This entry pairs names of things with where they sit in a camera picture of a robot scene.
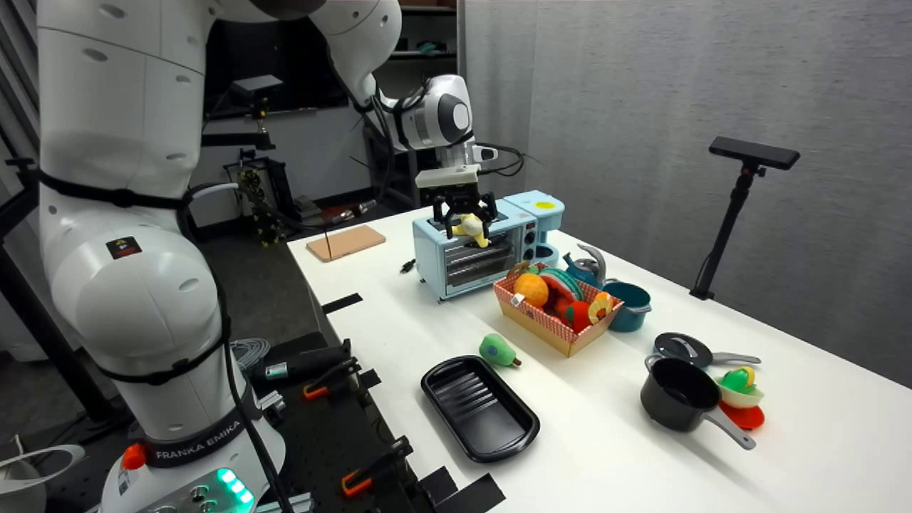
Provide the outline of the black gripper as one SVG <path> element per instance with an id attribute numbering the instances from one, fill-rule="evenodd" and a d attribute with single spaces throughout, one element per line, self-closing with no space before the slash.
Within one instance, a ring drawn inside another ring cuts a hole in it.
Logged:
<path id="1" fill-rule="evenodd" d="M 468 214 L 490 224 L 498 217 L 497 196 L 483 193 L 477 184 L 444 184 L 434 190 L 434 220 L 444 233 L 453 233 L 453 220 Z"/>

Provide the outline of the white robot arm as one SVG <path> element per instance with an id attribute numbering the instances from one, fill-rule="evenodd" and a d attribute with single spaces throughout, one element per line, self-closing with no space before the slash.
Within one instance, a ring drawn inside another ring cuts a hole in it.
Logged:
<path id="1" fill-rule="evenodd" d="M 101 513 L 250 513 L 287 459 L 230 351 L 208 258 L 180 228 L 219 19 L 313 22 L 394 147 L 470 164 L 464 77 L 437 75 L 400 100 L 376 83 L 401 35 L 400 0 L 38 0 L 42 271 L 139 428 Z"/>

